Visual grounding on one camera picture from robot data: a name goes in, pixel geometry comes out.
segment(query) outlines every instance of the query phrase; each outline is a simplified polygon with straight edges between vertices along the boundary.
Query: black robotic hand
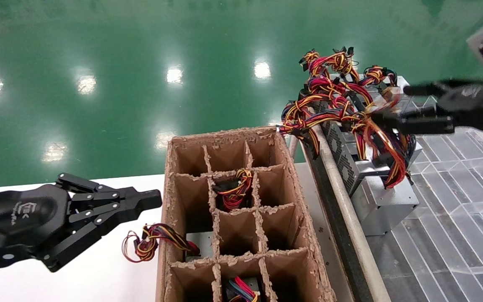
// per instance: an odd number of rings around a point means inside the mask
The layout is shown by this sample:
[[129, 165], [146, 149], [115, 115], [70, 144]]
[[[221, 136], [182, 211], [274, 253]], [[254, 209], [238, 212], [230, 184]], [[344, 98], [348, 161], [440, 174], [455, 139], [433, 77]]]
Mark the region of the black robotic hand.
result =
[[117, 225], [160, 206], [158, 190], [113, 189], [66, 173], [55, 185], [1, 192], [0, 268], [33, 258], [56, 272]]
[[393, 113], [377, 111], [372, 120], [385, 128], [396, 128], [404, 134], [453, 133], [455, 127], [468, 126], [483, 130], [483, 81], [444, 80], [405, 86], [409, 96], [438, 98], [435, 107], [418, 111]]

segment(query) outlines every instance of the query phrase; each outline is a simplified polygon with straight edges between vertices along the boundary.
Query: wire bundle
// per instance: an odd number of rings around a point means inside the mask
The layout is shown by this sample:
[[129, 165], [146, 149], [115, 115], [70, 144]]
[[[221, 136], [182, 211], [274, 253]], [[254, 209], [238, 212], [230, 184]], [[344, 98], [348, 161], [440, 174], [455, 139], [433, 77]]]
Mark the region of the wire bundle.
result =
[[378, 65], [373, 65], [372, 67], [364, 69], [364, 78], [360, 80], [359, 85], [378, 85], [385, 80], [386, 77], [389, 77], [391, 86], [396, 86], [397, 76], [394, 71]]
[[259, 292], [254, 292], [245, 282], [236, 277], [229, 279], [226, 289], [236, 294], [229, 302], [257, 302]]
[[[128, 255], [128, 242], [132, 238], [134, 239], [135, 254], [139, 260], [134, 260]], [[134, 231], [129, 231], [128, 235], [122, 241], [122, 254], [125, 258], [134, 263], [143, 261], [150, 261], [154, 258], [156, 249], [159, 246], [158, 239], [165, 240], [177, 248], [184, 250], [191, 255], [200, 254], [200, 249], [197, 245], [191, 241], [187, 241], [180, 234], [178, 234], [172, 227], [166, 224], [153, 224], [143, 226], [142, 237]]]
[[227, 212], [240, 207], [240, 204], [245, 199], [245, 195], [253, 184], [253, 174], [247, 169], [239, 169], [236, 172], [236, 178], [238, 178], [237, 187], [227, 191], [217, 192], [218, 195], [222, 196], [223, 204]]
[[[382, 130], [372, 122], [371, 111], [368, 109], [374, 105], [374, 101], [364, 86], [377, 85], [386, 77], [389, 77], [391, 86], [395, 86], [397, 75], [390, 69], [373, 65], [365, 69], [364, 78], [360, 80], [353, 68], [352, 57], [353, 48], [346, 51], [345, 47], [341, 51], [335, 50], [335, 54], [329, 57], [320, 57], [314, 49], [306, 53], [300, 60], [300, 64], [310, 74], [305, 84], [305, 90], [309, 94], [296, 102], [287, 104], [281, 115], [282, 125], [278, 126], [278, 131], [291, 134], [304, 143], [312, 143], [313, 155], [317, 158], [319, 141], [312, 127], [327, 121], [340, 122], [343, 130], [354, 134], [360, 160], [366, 159], [366, 144], [368, 144], [374, 149], [372, 160], [383, 159], [390, 165], [390, 174], [384, 184], [385, 187], [392, 188], [408, 176], [407, 168], [415, 149], [416, 139], [413, 135]], [[328, 67], [341, 73], [342, 81], [339, 78], [332, 79]], [[347, 74], [351, 75], [351, 82], [345, 78]], [[351, 100], [358, 99], [347, 98], [354, 94], [360, 95], [366, 106], [358, 103], [354, 106]], [[393, 109], [399, 101], [399, 97], [395, 97], [374, 112]], [[312, 114], [308, 107], [313, 102], [320, 102], [320, 105], [327, 104], [327, 108], [320, 113]]]
[[329, 71], [327, 67], [330, 67], [332, 71], [339, 73], [343, 76], [351, 75], [354, 83], [359, 81], [359, 74], [353, 68], [354, 61], [353, 48], [350, 47], [348, 50], [343, 47], [341, 50], [335, 50], [335, 54], [329, 57], [320, 57], [316, 51], [311, 50], [302, 60], [308, 63], [309, 71], [312, 77], [318, 77], [324, 75], [324, 77], [330, 78]]

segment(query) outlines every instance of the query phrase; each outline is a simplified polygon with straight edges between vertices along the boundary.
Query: torn cardboard edge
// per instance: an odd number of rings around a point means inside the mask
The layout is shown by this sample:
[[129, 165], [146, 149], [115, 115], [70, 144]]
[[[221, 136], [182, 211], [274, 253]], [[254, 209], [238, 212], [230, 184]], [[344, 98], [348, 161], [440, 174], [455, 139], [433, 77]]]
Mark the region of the torn cardboard edge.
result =
[[[226, 136], [237, 136], [237, 138], [228, 138]], [[222, 212], [215, 206], [215, 201], [213, 200], [213, 191], [211, 190], [211, 185], [213, 184], [214, 177], [222, 177], [224, 176], [224, 172], [213, 172], [213, 155], [209, 153], [209, 150], [212, 149], [217, 151], [214, 155], [221, 155], [220, 151], [221, 146], [228, 145], [231, 143], [238, 142], [243, 140], [243, 145], [238, 144], [238, 146], [242, 147], [242, 156], [243, 157], [243, 165], [247, 166], [250, 170], [252, 170], [255, 174], [255, 179], [253, 180], [253, 208], [241, 209], [236, 210], [230, 213]], [[262, 151], [261, 147], [268, 147], [268, 151]], [[176, 268], [176, 270], [191, 270], [193, 267], [197, 268], [199, 266], [209, 266], [211, 267], [211, 271], [213, 272], [214, 280], [210, 283], [213, 291], [213, 301], [221, 302], [221, 263], [237, 263], [239, 261], [252, 261], [257, 260], [263, 283], [265, 285], [265, 294], [268, 301], [276, 301], [277, 297], [271, 288], [272, 285], [270, 283], [270, 276], [266, 270], [266, 261], [272, 261], [269, 259], [275, 259], [275, 255], [286, 255], [287, 258], [290, 256], [296, 256], [299, 253], [305, 255], [307, 263], [315, 263], [314, 267], [309, 270], [309, 274], [314, 276], [314, 280], [312, 283], [314, 284], [306, 284], [311, 288], [315, 288], [318, 290], [320, 294], [317, 298], [318, 301], [335, 301], [336, 298], [334, 297], [334, 292], [332, 291], [329, 281], [327, 279], [327, 273], [325, 270], [324, 262], [322, 260], [322, 255], [320, 252], [320, 247], [318, 245], [318, 241], [316, 239], [316, 233], [314, 232], [314, 228], [312, 227], [312, 219], [308, 213], [308, 209], [306, 203], [303, 199], [303, 193], [301, 191], [301, 186], [299, 185], [299, 180], [297, 179], [297, 174], [295, 172], [293, 166], [293, 159], [289, 156], [288, 147], [284, 142], [282, 136], [275, 132], [274, 128], [243, 128], [239, 130], [228, 130], [222, 131], [218, 133], [209, 133], [209, 134], [200, 134], [200, 135], [192, 135], [186, 137], [176, 137], [168, 145], [167, 150], [167, 159], [165, 163], [165, 189], [164, 189], [164, 207], [162, 210], [162, 222], [166, 224], [175, 224], [180, 226], [184, 226], [184, 209], [182, 209], [183, 201], [177, 200], [176, 195], [176, 184], [171, 182], [171, 175], [174, 175], [175, 171], [181, 171], [180, 164], [180, 154], [174, 151], [178, 148], [180, 150], [190, 150], [192, 146], [199, 146], [203, 150], [203, 163], [206, 169], [206, 173], [200, 174], [197, 177], [191, 176], [190, 174], [186, 174], [186, 178], [188, 179], [199, 179], [201, 177], [207, 178], [207, 199], [204, 203], [207, 205], [209, 209], [209, 213], [213, 218], [213, 231], [214, 231], [214, 238], [212, 242], [213, 247], [213, 258], [207, 258], [204, 260], [193, 260], [189, 263], [180, 262], [182, 260], [182, 256], [177, 254], [177, 250], [173, 247], [169, 247], [166, 244], [160, 244], [158, 256], [158, 278], [157, 278], [157, 294], [156, 294], [156, 301], [158, 302], [178, 302], [182, 301], [184, 297], [180, 295], [171, 294], [169, 292], [169, 288], [183, 287], [183, 284], [177, 284], [176, 281], [173, 279], [176, 278], [176, 275], [173, 275], [172, 270]], [[253, 167], [259, 161], [263, 162], [263, 164], [267, 163], [267, 159], [269, 158], [270, 167]], [[290, 187], [287, 189], [289, 191], [290, 197], [293, 198], [292, 202], [289, 204], [278, 205], [276, 207], [271, 208], [270, 206], [266, 206], [261, 202], [261, 197], [259, 196], [259, 189], [262, 186], [261, 179], [265, 181], [266, 172], [273, 172], [277, 171], [278, 169], [283, 170], [283, 182], [290, 183]], [[290, 212], [293, 209], [293, 218], [291, 221], [284, 222], [285, 225], [289, 224], [287, 237], [291, 237], [295, 242], [303, 241], [300, 243], [299, 246], [302, 246], [299, 249], [294, 250], [269, 250], [267, 246], [266, 232], [263, 228], [264, 221], [270, 222], [270, 219], [273, 218], [266, 217], [265, 215], [280, 217], [285, 212]], [[255, 254], [246, 253], [242, 256], [228, 256], [228, 255], [221, 255], [220, 254], [220, 244], [221, 244], [221, 236], [219, 235], [221, 231], [221, 218], [226, 221], [229, 217], [234, 217], [237, 215], [246, 215], [243, 213], [251, 213], [254, 220], [254, 231], [253, 234], [257, 238], [257, 248], [255, 249], [257, 252]]]

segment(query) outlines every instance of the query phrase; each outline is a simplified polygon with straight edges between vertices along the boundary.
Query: white surface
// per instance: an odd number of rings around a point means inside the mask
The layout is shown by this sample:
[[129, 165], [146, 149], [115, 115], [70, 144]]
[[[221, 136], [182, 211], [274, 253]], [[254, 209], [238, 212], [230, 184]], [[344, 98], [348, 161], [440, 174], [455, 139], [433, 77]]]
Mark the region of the white surface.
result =
[[[109, 187], [158, 189], [163, 195], [164, 175], [94, 180]], [[0, 191], [25, 191], [42, 184], [0, 187]], [[157, 258], [132, 263], [121, 252], [129, 230], [139, 233], [145, 223], [161, 221], [161, 208], [144, 211], [138, 220], [117, 226], [111, 233], [51, 273], [38, 260], [25, 260], [0, 269], [0, 302], [152, 302], [156, 292]]]

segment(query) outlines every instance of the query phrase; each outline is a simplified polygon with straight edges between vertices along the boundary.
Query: white table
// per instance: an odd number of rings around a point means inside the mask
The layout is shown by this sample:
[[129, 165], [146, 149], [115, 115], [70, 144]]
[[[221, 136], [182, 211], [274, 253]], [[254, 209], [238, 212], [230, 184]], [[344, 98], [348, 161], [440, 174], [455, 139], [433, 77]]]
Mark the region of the white table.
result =
[[[337, 300], [353, 302], [310, 168], [306, 163], [295, 166], [314, 229], [318, 230], [316, 237], [324, 262], [328, 263], [326, 269], [331, 287]], [[158, 174], [94, 181], [114, 188], [134, 187], [137, 191], [159, 189], [163, 194], [164, 178], [163, 174]], [[41, 185], [0, 187], [0, 192], [31, 190]], [[117, 226], [57, 273], [51, 273], [38, 260], [25, 260], [0, 269], [0, 302], [153, 302], [157, 258], [150, 262], [131, 263], [122, 256], [121, 244], [129, 230], [139, 231], [145, 223], [160, 221], [161, 208], [144, 211], [138, 220]]]

